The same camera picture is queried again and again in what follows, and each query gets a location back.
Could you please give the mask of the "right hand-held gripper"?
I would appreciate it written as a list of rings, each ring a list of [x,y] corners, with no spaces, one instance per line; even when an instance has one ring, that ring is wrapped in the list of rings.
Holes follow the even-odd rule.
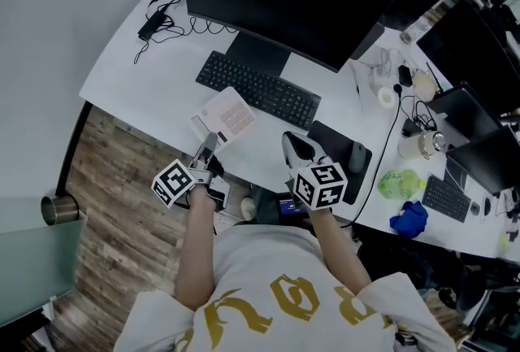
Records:
[[[296,202],[311,211],[329,208],[342,202],[348,179],[339,163],[321,163],[327,158],[322,146],[299,133],[282,135],[284,160],[292,183],[290,192]],[[313,162],[308,167],[295,167],[299,159]]]

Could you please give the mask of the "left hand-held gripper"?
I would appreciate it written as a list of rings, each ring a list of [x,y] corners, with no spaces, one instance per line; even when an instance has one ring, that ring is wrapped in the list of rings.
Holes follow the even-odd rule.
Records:
[[[221,176],[206,169],[206,164],[215,155],[218,138],[216,133],[208,134],[190,167],[176,159],[156,175],[151,189],[167,208],[177,205],[189,209],[188,195],[196,185],[206,187],[206,192],[214,200],[217,209],[227,207],[230,185]]]

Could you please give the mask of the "person's right forearm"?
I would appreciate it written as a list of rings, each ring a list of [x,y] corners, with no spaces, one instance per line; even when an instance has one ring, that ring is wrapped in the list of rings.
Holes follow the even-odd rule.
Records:
[[[354,295],[359,294],[371,279],[351,238],[328,209],[310,211],[309,217],[330,273]]]

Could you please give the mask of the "person's left forearm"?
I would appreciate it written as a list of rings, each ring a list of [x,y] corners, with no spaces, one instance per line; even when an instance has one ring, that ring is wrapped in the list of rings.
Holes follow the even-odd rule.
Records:
[[[202,185],[192,189],[188,203],[190,208],[175,279],[175,298],[195,311],[210,299],[215,290],[213,249],[216,204]]]

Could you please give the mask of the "black mouse pad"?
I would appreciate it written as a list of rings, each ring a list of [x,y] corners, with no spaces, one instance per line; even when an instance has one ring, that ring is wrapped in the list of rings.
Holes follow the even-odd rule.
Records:
[[[353,205],[358,198],[362,183],[365,179],[366,172],[372,159],[372,152],[366,148],[364,168],[358,174],[353,174],[349,170],[349,158],[354,143],[353,140],[319,121],[314,121],[311,124],[307,137],[318,142],[326,154],[334,162],[341,165],[348,180],[343,202]]]

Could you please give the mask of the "grey computer mouse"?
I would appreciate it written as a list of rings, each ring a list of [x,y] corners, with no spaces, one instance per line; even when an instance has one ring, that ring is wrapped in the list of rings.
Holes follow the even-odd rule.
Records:
[[[354,142],[349,158],[349,170],[353,174],[361,172],[365,165],[366,147],[360,142]]]

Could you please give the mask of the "black device with blue screen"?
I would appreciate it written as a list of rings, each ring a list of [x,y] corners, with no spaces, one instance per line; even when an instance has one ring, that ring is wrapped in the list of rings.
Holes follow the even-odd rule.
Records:
[[[309,216],[306,207],[300,202],[295,202],[290,193],[276,194],[275,204],[280,224],[300,228],[308,225]]]

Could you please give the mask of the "person's grey trouser leg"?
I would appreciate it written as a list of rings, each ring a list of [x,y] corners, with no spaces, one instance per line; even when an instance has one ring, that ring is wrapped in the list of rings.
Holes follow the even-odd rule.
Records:
[[[276,194],[269,189],[252,185],[252,197],[256,209],[252,222],[254,224],[279,225],[280,218]]]

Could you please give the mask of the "long black keyboard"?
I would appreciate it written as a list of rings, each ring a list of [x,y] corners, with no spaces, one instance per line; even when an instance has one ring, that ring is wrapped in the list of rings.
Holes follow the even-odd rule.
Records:
[[[216,51],[211,52],[196,82],[218,92],[233,87],[250,106],[306,131],[321,102],[315,93]]]

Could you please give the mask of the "white tape roll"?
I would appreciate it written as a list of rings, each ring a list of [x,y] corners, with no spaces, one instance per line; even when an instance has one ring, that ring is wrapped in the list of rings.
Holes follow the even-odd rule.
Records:
[[[396,93],[388,87],[381,87],[377,92],[379,104],[385,109],[392,109],[396,105]]]

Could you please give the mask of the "green plastic bottle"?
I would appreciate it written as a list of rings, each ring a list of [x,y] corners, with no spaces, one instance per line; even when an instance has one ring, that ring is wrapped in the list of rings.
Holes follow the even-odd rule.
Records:
[[[379,181],[378,190],[386,199],[407,201],[426,185],[414,170],[390,170]]]

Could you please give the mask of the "glass jar with metal lid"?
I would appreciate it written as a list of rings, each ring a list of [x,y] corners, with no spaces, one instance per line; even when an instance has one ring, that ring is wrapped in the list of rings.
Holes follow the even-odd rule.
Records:
[[[397,150],[403,159],[424,158],[429,160],[432,156],[444,152],[445,146],[443,133],[427,132],[401,138]]]

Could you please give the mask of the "blue cloth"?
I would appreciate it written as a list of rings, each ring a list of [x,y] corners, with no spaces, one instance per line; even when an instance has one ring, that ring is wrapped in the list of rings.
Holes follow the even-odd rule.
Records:
[[[414,239],[427,226],[428,213],[420,201],[407,201],[403,204],[399,215],[389,220],[389,225],[397,235]]]

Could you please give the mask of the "dark grey monitor stand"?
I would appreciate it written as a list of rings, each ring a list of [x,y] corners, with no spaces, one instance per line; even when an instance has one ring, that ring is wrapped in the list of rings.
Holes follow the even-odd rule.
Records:
[[[350,58],[352,60],[359,60],[384,34],[384,31],[385,27],[381,23],[376,23],[352,53]]]

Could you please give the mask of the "black charger plug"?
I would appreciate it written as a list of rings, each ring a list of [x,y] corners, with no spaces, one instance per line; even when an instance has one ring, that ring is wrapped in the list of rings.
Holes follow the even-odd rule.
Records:
[[[399,84],[407,88],[413,85],[411,70],[404,64],[397,68]]]

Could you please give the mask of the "black power adapter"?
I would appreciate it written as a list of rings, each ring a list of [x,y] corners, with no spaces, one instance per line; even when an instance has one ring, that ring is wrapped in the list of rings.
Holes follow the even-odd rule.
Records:
[[[159,30],[165,21],[166,16],[164,11],[155,11],[154,14],[147,19],[145,24],[138,31],[137,36],[142,41],[149,41],[151,37]]]

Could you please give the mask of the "cream round object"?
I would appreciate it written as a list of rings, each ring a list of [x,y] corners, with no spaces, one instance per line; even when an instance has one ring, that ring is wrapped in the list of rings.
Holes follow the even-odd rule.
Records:
[[[423,70],[417,69],[412,76],[414,95],[424,102],[430,102],[439,91],[435,80]]]

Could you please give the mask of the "short black keyboard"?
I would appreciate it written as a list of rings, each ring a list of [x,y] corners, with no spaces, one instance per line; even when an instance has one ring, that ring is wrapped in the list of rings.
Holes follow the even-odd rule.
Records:
[[[436,176],[429,176],[422,196],[422,204],[434,211],[464,223],[471,199]]]

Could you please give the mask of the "metal cylinder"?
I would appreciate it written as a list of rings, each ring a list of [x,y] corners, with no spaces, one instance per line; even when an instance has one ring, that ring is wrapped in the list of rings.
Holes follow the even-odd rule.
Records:
[[[49,226],[65,224],[78,220],[79,207],[71,195],[41,200],[41,215]]]

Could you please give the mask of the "black laptop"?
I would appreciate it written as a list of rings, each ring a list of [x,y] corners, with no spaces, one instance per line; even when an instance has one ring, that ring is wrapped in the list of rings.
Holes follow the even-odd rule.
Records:
[[[440,131],[450,150],[502,127],[498,117],[467,83],[436,95],[427,106],[440,120]]]

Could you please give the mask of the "white shirt with gold print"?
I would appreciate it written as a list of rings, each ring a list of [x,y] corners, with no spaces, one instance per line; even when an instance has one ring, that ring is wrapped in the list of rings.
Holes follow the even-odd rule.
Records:
[[[114,352],[456,352],[407,275],[353,294],[300,228],[221,232],[214,280],[195,311],[162,291],[138,294]]]

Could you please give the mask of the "black monitor with thin bezel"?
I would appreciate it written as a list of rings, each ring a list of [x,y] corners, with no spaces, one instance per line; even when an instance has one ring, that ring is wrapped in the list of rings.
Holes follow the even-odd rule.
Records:
[[[510,126],[449,150],[447,158],[489,193],[520,186],[520,142]]]

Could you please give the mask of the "wide black monitor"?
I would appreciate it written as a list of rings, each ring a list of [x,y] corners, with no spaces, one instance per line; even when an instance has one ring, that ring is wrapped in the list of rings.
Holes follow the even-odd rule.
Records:
[[[520,62],[467,1],[451,8],[417,46],[451,85],[467,83],[499,120],[520,129]]]

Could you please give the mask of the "frosted glass panel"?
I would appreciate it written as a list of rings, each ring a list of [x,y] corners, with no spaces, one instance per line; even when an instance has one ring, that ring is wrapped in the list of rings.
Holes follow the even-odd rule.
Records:
[[[72,290],[85,224],[0,234],[0,327]]]

